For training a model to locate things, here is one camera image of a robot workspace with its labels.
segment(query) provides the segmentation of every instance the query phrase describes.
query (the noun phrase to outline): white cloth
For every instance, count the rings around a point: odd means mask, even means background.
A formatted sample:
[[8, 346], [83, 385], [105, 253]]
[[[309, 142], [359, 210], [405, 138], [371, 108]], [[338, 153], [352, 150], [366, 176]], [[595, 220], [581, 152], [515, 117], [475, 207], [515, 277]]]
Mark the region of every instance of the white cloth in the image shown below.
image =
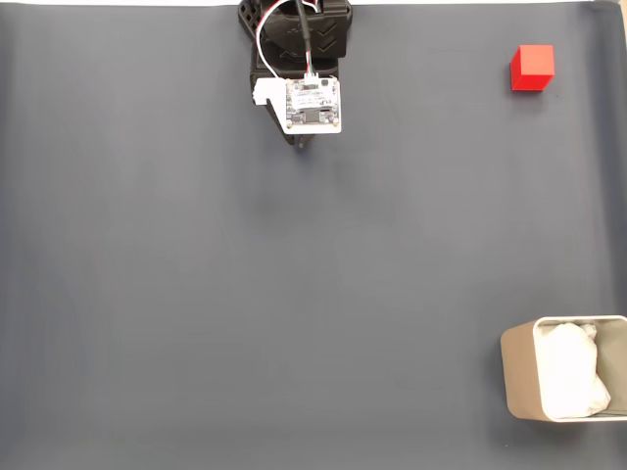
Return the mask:
[[597, 327], [563, 323], [537, 330], [545, 413], [551, 418], [582, 418], [607, 409], [611, 398], [597, 375]]

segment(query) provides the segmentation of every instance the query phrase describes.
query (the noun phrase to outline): cable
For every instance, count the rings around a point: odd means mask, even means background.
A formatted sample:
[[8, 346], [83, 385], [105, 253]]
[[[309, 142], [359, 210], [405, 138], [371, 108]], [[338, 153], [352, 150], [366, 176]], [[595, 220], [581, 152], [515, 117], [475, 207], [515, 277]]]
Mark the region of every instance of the cable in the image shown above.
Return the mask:
[[[255, 40], [257, 42], [257, 50], [259, 51], [259, 56], [262, 58], [262, 62], [264, 63], [264, 65], [267, 67], [267, 69], [269, 71], [272, 72], [272, 74], [276, 77], [279, 78], [279, 76], [276, 74], [276, 72], [274, 71], [274, 69], [270, 66], [270, 64], [267, 62], [267, 60], [265, 59], [264, 56], [264, 51], [262, 51], [262, 29], [264, 28], [264, 24], [267, 21], [267, 19], [269, 18], [269, 16], [272, 14], [272, 12], [274, 12], [274, 10], [276, 10], [278, 7], [280, 7], [281, 5], [283, 5], [284, 3], [287, 2], [291, 2], [292, 0], [277, 0], [270, 8], [267, 9], [267, 11], [264, 13], [264, 15], [262, 16], [262, 18], [259, 21], [259, 25], [257, 26], [257, 31], [255, 32]], [[312, 4], [310, 2], [305, 2], [303, 1], [303, 5], [307, 5], [308, 7], [312, 7], [316, 13], [318, 13], [317, 10], [317, 0], [315, 0], [315, 3]], [[311, 52], [309, 53], [309, 64], [311, 63]]]
[[314, 72], [312, 66], [312, 35], [310, 33], [310, 25], [307, 21], [307, 13], [305, 13], [305, 6], [303, 0], [296, 0], [296, 10], [298, 11], [298, 17], [301, 20], [301, 31], [303, 32], [303, 41], [305, 42], [305, 60], [307, 61], [307, 72]]

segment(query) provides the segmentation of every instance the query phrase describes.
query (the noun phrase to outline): dark gray mat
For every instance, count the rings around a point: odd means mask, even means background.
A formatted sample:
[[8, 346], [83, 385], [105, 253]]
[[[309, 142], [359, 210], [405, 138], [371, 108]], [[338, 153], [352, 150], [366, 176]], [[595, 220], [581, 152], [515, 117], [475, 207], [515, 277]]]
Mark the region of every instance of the dark gray mat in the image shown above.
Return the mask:
[[[521, 43], [557, 77], [512, 95]], [[499, 338], [627, 306], [609, 4], [356, 8], [295, 154], [235, 9], [0, 8], [3, 469], [624, 469]]]

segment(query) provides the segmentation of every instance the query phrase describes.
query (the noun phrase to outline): black cable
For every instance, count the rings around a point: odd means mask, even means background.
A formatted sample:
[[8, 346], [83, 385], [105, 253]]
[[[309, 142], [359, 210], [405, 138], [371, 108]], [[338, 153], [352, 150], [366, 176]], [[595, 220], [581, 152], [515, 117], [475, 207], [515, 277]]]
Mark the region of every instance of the black cable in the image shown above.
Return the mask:
[[312, 52], [312, 36], [310, 34], [310, 25], [307, 22], [307, 13], [305, 13], [305, 5], [303, 0], [296, 0], [296, 10], [298, 10], [298, 18], [301, 21], [301, 31], [303, 32], [303, 40], [305, 41], [305, 57], [307, 59], [307, 53], [311, 55]]

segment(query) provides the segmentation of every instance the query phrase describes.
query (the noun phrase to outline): circuit board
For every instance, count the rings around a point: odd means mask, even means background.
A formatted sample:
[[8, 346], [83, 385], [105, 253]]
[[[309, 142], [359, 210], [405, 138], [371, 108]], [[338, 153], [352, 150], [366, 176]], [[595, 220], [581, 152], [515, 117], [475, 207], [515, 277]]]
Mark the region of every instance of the circuit board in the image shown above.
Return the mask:
[[286, 123], [298, 125], [340, 124], [340, 83], [335, 77], [286, 80]]

